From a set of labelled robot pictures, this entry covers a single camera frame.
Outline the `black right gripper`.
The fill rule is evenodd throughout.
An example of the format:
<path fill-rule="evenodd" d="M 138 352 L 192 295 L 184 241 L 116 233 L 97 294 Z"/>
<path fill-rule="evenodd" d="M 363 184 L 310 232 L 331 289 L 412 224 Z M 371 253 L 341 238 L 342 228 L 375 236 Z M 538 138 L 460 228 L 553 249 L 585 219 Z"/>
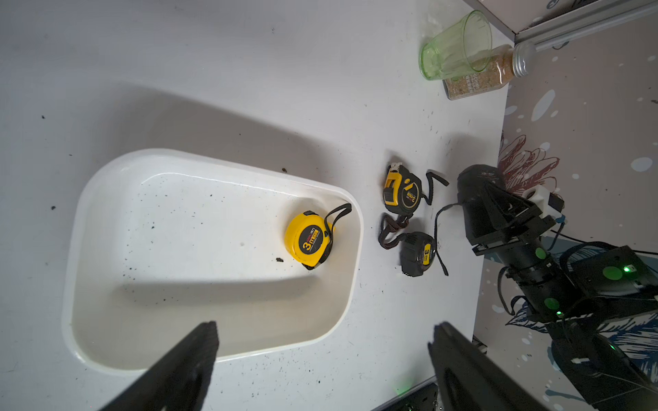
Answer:
<path fill-rule="evenodd" d="M 464 211 L 465 234 L 476 255 L 527 245 L 556 224 L 534 202 L 508 192 L 500 170 L 486 164 L 475 164 L 459 174 L 458 201 Z"/>

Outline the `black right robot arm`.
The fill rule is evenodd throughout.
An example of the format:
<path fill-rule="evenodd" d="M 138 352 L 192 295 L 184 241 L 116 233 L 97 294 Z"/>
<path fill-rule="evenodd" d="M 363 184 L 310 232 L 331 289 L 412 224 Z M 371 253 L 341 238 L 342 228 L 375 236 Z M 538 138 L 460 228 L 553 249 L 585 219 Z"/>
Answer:
<path fill-rule="evenodd" d="M 476 164 L 458 178 L 465 234 L 477 255 L 495 254 L 527 318 L 545 326 L 553 358 L 597 410 L 654 410 L 650 377 L 601 327 L 657 310 L 657 273 L 626 246 L 581 242 L 554 256 L 543 237 L 565 224 L 564 202 L 541 185 L 516 195 L 502 172 Z"/>

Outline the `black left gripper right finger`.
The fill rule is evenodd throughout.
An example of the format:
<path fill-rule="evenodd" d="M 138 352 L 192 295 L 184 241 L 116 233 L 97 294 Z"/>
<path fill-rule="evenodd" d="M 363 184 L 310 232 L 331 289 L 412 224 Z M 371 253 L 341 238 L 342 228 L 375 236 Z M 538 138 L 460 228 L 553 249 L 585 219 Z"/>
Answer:
<path fill-rule="evenodd" d="M 428 352 L 445 410 L 543 410 L 451 324 L 434 328 Z"/>

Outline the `black tape measure yellow label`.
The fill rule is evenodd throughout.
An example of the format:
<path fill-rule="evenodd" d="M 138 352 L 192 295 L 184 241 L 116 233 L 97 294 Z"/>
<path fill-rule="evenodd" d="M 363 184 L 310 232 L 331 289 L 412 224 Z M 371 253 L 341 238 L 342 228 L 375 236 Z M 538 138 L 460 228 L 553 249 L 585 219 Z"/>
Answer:
<path fill-rule="evenodd" d="M 399 248 L 399 261 L 402 273 L 407 277 L 421 277 L 438 261 L 442 272 L 449 276 L 447 266 L 438 252 L 435 236 L 422 231 L 406 231 L 411 222 L 411 215 L 392 215 L 384 213 L 380 221 L 378 243 L 385 250 Z"/>

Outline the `yellow 3m tape measure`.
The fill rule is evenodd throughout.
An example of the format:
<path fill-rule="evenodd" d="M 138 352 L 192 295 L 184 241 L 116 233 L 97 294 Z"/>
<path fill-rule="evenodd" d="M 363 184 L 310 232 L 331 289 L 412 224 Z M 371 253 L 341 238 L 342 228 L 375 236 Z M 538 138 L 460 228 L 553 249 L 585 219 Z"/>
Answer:
<path fill-rule="evenodd" d="M 284 233 L 287 252 L 307 270 L 315 270 L 332 252 L 337 222 L 351 212 L 352 205 L 345 203 L 331 210 L 325 217 L 310 210 L 298 214 Z"/>

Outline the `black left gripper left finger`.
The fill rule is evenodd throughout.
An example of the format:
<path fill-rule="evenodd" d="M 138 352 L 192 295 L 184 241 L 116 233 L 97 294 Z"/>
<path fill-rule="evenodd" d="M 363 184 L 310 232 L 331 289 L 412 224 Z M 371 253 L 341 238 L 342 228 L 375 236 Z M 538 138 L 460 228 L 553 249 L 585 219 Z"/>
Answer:
<path fill-rule="evenodd" d="M 219 350 L 214 321 L 197 325 L 104 410 L 200 410 Z"/>

